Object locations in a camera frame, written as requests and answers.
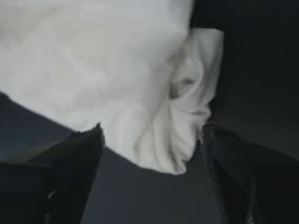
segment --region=white fabric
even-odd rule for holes
[[[73,130],[101,123],[117,154],[172,174],[185,171],[220,66],[218,31],[185,42],[190,8],[192,0],[0,0],[0,91]]]

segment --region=white cloth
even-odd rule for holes
[[[0,0],[0,91],[178,174],[209,116],[221,33],[188,36],[192,0]]]

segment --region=crumpled fabric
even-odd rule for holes
[[[192,0],[0,0],[0,91],[73,130],[100,123],[140,167],[184,173],[222,37],[189,31],[190,12]]]

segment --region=fabric fold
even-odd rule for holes
[[[106,146],[178,174],[210,114],[221,32],[188,28],[192,0],[0,0],[0,91]]]

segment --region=white sheet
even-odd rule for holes
[[[192,0],[0,0],[0,91],[138,166],[178,174],[208,116],[221,33]]]

